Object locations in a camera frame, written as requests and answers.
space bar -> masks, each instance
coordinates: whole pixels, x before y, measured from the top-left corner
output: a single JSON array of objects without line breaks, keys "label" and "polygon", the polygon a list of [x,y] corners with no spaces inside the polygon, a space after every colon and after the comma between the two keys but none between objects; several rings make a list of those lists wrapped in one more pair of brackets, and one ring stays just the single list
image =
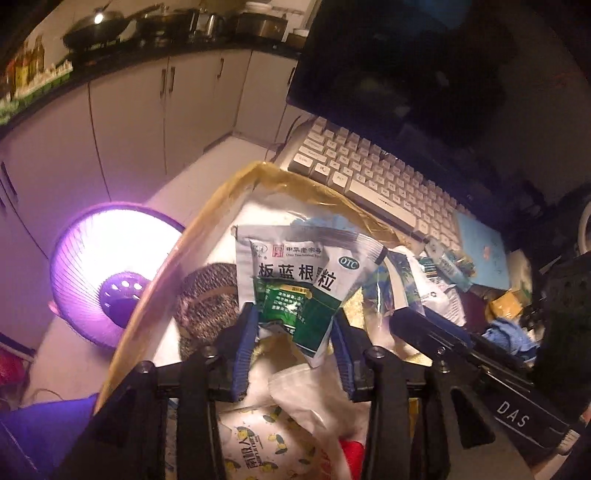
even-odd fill
[{"label": "space bar", "polygon": [[367,207],[370,213],[391,220],[408,232],[412,232],[417,225],[417,220],[412,213],[356,180],[351,180],[345,196]]}]

frying pan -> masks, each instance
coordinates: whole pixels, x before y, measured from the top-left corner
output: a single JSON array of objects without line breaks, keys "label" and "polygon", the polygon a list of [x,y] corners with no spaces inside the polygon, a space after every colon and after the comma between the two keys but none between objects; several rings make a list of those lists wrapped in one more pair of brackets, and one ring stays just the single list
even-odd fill
[{"label": "frying pan", "polygon": [[110,4],[111,2],[107,3],[104,7],[95,8],[92,15],[81,18],[72,25],[62,38],[64,45],[71,50],[80,51],[96,43],[106,43],[115,40],[127,28],[129,22],[149,12],[153,12],[162,6],[162,4],[152,5],[128,17],[124,17],[121,12],[114,10],[106,11]]}]

green package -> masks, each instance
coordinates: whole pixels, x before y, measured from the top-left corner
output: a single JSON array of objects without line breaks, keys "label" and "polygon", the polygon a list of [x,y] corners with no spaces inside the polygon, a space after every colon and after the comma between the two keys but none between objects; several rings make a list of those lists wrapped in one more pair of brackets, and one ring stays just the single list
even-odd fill
[{"label": "green package", "polygon": [[240,305],[258,306],[259,337],[287,332],[310,365],[318,366],[334,313],[386,252],[361,233],[302,225],[240,225],[236,229]]}]

cabinet door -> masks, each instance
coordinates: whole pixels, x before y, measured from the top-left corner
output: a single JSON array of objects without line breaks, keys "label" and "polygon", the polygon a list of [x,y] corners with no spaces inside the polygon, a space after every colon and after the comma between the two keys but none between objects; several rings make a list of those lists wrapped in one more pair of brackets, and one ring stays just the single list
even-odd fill
[{"label": "cabinet door", "polygon": [[92,132],[88,85],[47,105],[0,143],[2,183],[46,256],[81,211],[108,202]]},{"label": "cabinet door", "polygon": [[252,52],[236,131],[266,145],[275,141],[296,65],[292,59]]},{"label": "cabinet door", "polygon": [[285,106],[283,117],[281,118],[281,125],[275,138],[275,143],[285,143],[287,141],[287,134],[290,133],[290,128],[293,125],[292,132],[296,127],[299,127],[306,120],[312,118],[312,114],[291,105]]},{"label": "cabinet door", "polygon": [[213,93],[211,131],[207,145],[230,133],[234,128],[250,59],[250,50],[222,52],[220,71]]},{"label": "cabinet door", "polygon": [[171,57],[164,138],[169,177],[193,163],[207,145],[219,52]]},{"label": "cabinet door", "polygon": [[[51,300],[49,264],[1,187],[0,199],[0,333],[24,347],[37,349],[53,318],[47,307]],[[9,343],[4,338],[0,341]]]},{"label": "cabinet door", "polygon": [[144,202],[166,181],[164,102],[168,59],[90,83],[96,148],[112,200]]}]

stainless steel pot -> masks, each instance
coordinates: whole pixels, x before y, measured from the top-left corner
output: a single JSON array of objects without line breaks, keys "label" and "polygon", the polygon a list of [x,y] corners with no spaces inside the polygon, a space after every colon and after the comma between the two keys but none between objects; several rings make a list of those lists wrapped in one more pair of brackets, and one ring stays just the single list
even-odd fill
[{"label": "stainless steel pot", "polygon": [[281,41],[287,19],[272,15],[244,12],[231,20],[231,30],[237,36],[250,36]]}]

